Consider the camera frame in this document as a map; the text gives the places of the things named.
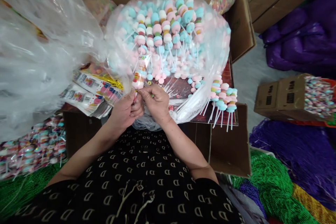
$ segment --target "pink marshmallow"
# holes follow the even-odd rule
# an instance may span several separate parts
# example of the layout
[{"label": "pink marshmallow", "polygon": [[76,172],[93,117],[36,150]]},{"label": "pink marshmallow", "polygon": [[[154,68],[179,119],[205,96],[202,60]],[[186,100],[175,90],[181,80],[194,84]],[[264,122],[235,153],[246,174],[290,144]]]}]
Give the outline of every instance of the pink marshmallow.
[{"label": "pink marshmallow", "polygon": [[231,101],[231,97],[230,97],[230,96],[227,96],[227,97],[224,99],[224,101],[225,101],[226,103],[229,103],[229,102]]},{"label": "pink marshmallow", "polygon": [[181,41],[178,41],[176,44],[173,45],[173,49],[180,49]]},{"label": "pink marshmallow", "polygon": [[226,98],[226,93],[220,92],[218,96],[224,100]]},{"label": "pink marshmallow", "polygon": [[175,19],[176,18],[176,15],[174,12],[169,12],[167,14],[167,20],[170,22],[172,19]]},{"label": "pink marshmallow", "polygon": [[153,27],[153,33],[162,33],[162,28],[161,28],[161,25],[160,24],[155,24],[154,27]]}]

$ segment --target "gray floor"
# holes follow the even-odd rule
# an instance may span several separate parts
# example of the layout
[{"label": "gray floor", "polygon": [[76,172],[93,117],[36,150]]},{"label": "gray floor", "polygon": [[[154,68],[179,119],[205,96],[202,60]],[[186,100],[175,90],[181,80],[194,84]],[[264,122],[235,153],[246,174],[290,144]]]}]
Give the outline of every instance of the gray floor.
[{"label": "gray floor", "polygon": [[281,78],[297,75],[295,71],[279,71],[266,64],[266,51],[263,41],[256,36],[257,45],[245,56],[233,64],[234,86],[238,89],[238,101],[247,104],[247,127],[249,133],[264,117],[254,113],[257,87],[261,83],[277,81]]}]

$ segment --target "white lollipop stick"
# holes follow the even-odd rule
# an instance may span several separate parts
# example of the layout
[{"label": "white lollipop stick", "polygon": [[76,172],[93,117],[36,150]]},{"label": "white lollipop stick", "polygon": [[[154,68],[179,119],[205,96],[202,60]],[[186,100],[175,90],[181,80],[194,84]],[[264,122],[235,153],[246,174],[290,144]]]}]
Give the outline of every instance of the white lollipop stick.
[{"label": "white lollipop stick", "polygon": [[[19,165],[16,167],[17,169],[19,169],[19,168],[20,168],[20,166],[21,166],[22,158],[23,158],[23,155],[21,156],[21,159],[20,159]],[[20,172],[19,170],[16,172],[16,174],[15,174],[15,177],[13,178],[13,180],[12,180],[12,181],[14,181],[14,180],[16,179],[16,177],[18,176],[19,172]]]},{"label": "white lollipop stick", "polygon": [[152,65],[152,71],[153,71],[153,57],[151,56],[150,58],[151,58],[151,59],[150,59],[150,64]]},{"label": "white lollipop stick", "polygon": [[228,132],[229,130],[229,120],[230,120],[230,113],[229,113],[229,117],[227,118],[227,126],[226,126],[226,132]]},{"label": "white lollipop stick", "polygon": [[131,51],[133,51],[134,47],[136,46],[136,43],[134,44],[134,46],[132,47]]},{"label": "white lollipop stick", "polygon": [[209,121],[208,121],[208,123],[210,122],[210,120],[212,119],[212,115],[213,115],[213,113],[214,113],[214,110],[215,110],[215,103],[214,102],[212,102],[212,112],[211,112],[211,116],[210,116],[210,118],[209,118]]},{"label": "white lollipop stick", "polygon": [[177,67],[177,50],[176,50],[176,53],[175,53],[175,72],[176,72],[176,67]]},{"label": "white lollipop stick", "polygon": [[217,108],[217,112],[216,112],[216,116],[215,116],[215,123],[213,124],[213,127],[212,127],[212,128],[214,128],[214,127],[216,126],[216,122],[217,122],[217,120],[216,120],[216,118],[217,118],[217,114],[218,114],[218,108]]},{"label": "white lollipop stick", "polygon": [[220,123],[220,127],[223,126],[223,116],[224,116],[224,110],[222,111],[222,122]]},{"label": "white lollipop stick", "polygon": [[232,119],[233,119],[233,113],[231,115],[231,130],[232,130]]},{"label": "white lollipop stick", "polygon": [[137,65],[138,65],[138,62],[139,62],[139,57],[138,57],[138,59],[136,60],[136,63],[135,63],[134,69],[133,69],[133,73],[135,72],[135,69],[136,69],[136,67],[137,67]]},{"label": "white lollipop stick", "polygon": [[211,99],[211,98],[209,98],[209,100],[208,100],[208,103],[206,104],[206,107],[205,107],[205,110],[204,110],[203,116],[205,115],[205,112],[207,111],[207,108],[208,108],[208,105],[209,105],[210,99]]},{"label": "white lollipop stick", "polygon": [[133,34],[134,34],[135,31],[133,31],[132,33],[130,33],[122,42],[124,43],[126,40],[128,40]]}]

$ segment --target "black shirt with white letter print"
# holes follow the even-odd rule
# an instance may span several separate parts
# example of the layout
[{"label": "black shirt with white letter print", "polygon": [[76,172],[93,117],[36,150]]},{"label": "black shirt with white letter print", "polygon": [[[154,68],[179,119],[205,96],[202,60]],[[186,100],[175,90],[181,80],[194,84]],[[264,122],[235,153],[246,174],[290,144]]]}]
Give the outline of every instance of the black shirt with white letter print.
[{"label": "black shirt with white letter print", "polygon": [[214,181],[191,177],[163,131],[128,128],[77,179],[53,184],[7,223],[244,223]]}]

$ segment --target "candy stick bundle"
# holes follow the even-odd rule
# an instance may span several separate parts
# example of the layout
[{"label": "candy stick bundle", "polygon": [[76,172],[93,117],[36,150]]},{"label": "candy stick bundle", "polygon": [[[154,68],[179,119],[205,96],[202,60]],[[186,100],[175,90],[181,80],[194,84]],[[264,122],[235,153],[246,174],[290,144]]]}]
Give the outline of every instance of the candy stick bundle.
[{"label": "candy stick bundle", "polygon": [[[209,89],[202,88],[201,81],[210,87],[214,74],[223,72],[230,34],[225,19],[203,0],[131,0],[118,6],[107,24],[105,39],[115,45],[107,71],[129,80],[122,83],[125,90],[157,82],[171,99],[183,94],[186,100],[172,117],[184,123],[207,102]],[[198,89],[193,87],[190,95],[181,82],[192,78],[197,78]],[[135,124],[138,129],[158,128],[150,115]]]},{"label": "candy stick bundle", "polygon": [[210,101],[212,101],[212,112],[211,116],[209,118],[208,123],[212,120],[212,116],[214,114],[215,107],[217,107],[217,112],[215,115],[215,123],[212,128],[214,128],[217,124],[217,121],[222,114],[222,120],[220,123],[220,127],[223,126],[223,115],[224,111],[229,113],[229,117],[227,118],[227,126],[226,126],[226,132],[228,132],[229,124],[230,124],[230,117],[231,117],[231,130],[232,130],[232,124],[233,124],[233,113],[237,109],[236,102],[237,102],[237,92],[238,90],[235,88],[230,88],[227,83],[223,83],[222,76],[216,75],[215,79],[211,86],[211,94],[210,98],[204,108],[204,110],[201,111],[200,114],[203,112],[203,116],[205,115],[205,112],[208,108],[208,104]]},{"label": "candy stick bundle", "polygon": [[336,112],[335,87],[321,77],[306,76],[305,79],[305,110],[321,118],[333,115]]},{"label": "candy stick bundle", "polygon": [[62,163],[65,155],[62,114],[36,124],[23,137],[0,144],[0,180],[28,174],[48,164]]}]

